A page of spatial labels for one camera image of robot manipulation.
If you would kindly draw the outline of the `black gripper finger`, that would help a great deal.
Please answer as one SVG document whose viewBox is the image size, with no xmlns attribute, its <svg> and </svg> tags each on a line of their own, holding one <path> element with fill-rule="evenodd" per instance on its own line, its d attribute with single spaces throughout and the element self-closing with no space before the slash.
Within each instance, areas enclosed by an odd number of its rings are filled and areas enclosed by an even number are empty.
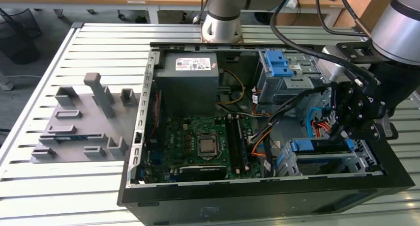
<svg viewBox="0 0 420 226">
<path fill-rule="evenodd" d="M 376 120 L 384 117 L 384 102 L 351 88 L 344 108 L 343 129 L 348 137 L 379 141 L 384 137 L 384 129 Z"/>
<path fill-rule="evenodd" d="M 349 82 L 332 83 L 332 97 L 331 97 L 331 105 L 332 110 L 335 111 L 335 123 L 331 128 L 329 140 L 340 141 L 344 139 L 341 136 L 341 132 L 345 126 L 345 111 L 347 105 L 349 101 L 348 91 L 351 89 Z"/>
</svg>

